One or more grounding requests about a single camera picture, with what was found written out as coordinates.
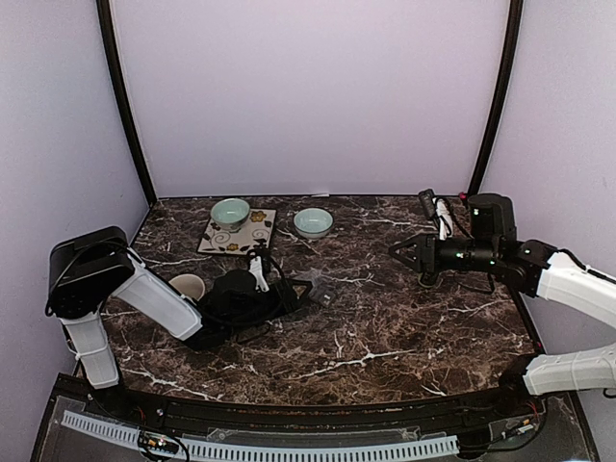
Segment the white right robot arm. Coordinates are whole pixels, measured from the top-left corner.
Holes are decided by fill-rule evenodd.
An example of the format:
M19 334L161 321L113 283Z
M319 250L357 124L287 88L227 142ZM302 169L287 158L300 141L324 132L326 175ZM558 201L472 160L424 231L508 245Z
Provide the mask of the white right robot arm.
M439 197L420 194L425 215L440 227L389 247L388 253L417 273L429 287L441 272L482 272L508 289L567 305L608 326L615 324L615 279L583 264L570 250L537 240L520 241L510 198L497 193L467 197L471 230L449 234L452 212L441 214ZM615 346L560 355L515 358L499 379L491 408L502 418L514 416L528 397L554 392L600 389L615 391Z

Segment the green lid pill bottle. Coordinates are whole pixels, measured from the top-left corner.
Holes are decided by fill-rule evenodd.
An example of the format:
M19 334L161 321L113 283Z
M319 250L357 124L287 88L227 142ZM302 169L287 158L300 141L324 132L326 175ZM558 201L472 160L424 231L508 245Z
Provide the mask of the green lid pill bottle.
M422 272L418 275L418 283L421 287L431 289L437 287L440 282L438 272Z

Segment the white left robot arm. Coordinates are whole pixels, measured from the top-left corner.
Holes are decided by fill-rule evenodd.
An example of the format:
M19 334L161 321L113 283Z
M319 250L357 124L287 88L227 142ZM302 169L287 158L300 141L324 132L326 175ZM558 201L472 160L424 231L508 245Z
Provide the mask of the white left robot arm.
M124 231L110 226L56 244L49 255L45 313L64 327L97 401L116 420L136 411L135 397L119 384L121 373L101 319L110 298L128 304L195 351L218 347L233 335L298 310L311 282L281 274L263 247L247 253L246 269L215 279L199 297L182 294L153 272L128 244Z

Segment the clear weekly pill organizer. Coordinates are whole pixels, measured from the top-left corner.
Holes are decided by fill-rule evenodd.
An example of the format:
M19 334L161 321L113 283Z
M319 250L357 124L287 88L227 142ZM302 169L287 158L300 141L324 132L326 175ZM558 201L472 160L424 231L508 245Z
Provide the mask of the clear weekly pill organizer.
M309 298L314 303L317 303L322 307L329 307L337 298L337 294L331 287L328 286L315 286L310 294Z

